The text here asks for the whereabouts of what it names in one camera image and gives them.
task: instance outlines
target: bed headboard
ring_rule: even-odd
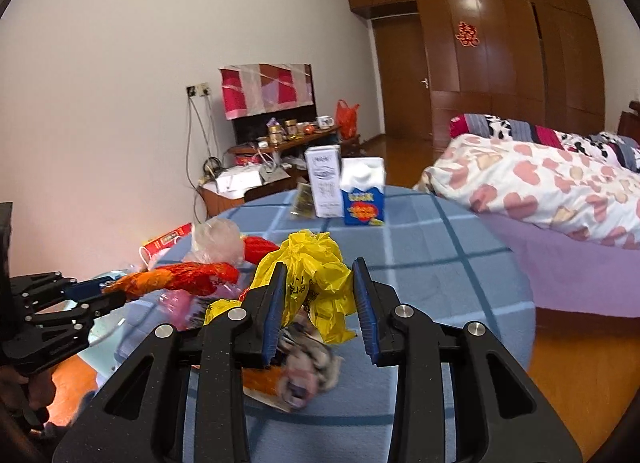
[[[618,124],[618,134],[628,136],[640,143],[640,102],[633,100],[629,103],[631,111],[622,111],[620,123]]]

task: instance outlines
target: jar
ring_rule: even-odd
[[[284,142],[284,136],[282,135],[282,127],[279,125],[270,125],[269,129],[269,143],[277,145]]]
[[[286,120],[284,122],[284,127],[289,136],[298,135],[298,120]]]

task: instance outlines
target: purple bedsheet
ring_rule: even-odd
[[[481,220],[516,256],[537,307],[640,317],[640,251],[579,242],[498,214]]]

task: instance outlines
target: white milk carton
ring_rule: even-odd
[[[382,158],[342,160],[340,191],[344,204],[344,224],[384,224],[385,181],[385,161]]]
[[[305,159],[316,216],[341,218],[340,145],[309,147]]]

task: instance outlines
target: metal screw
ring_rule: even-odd
[[[484,327],[484,324],[481,324],[480,322],[471,322],[471,324],[469,324],[467,329],[469,330],[469,333],[471,333],[473,336],[476,336],[476,337],[481,337],[486,333],[486,328]]]
[[[406,304],[401,304],[396,307],[395,312],[400,318],[409,318],[414,315],[414,308]]]
[[[170,337],[173,332],[174,332],[174,328],[169,326],[169,324],[162,324],[161,326],[158,326],[155,331],[156,337],[158,338]]]
[[[233,308],[229,310],[229,313],[226,314],[229,320],[242,320],[246,317],[246,310],[242,308]]]

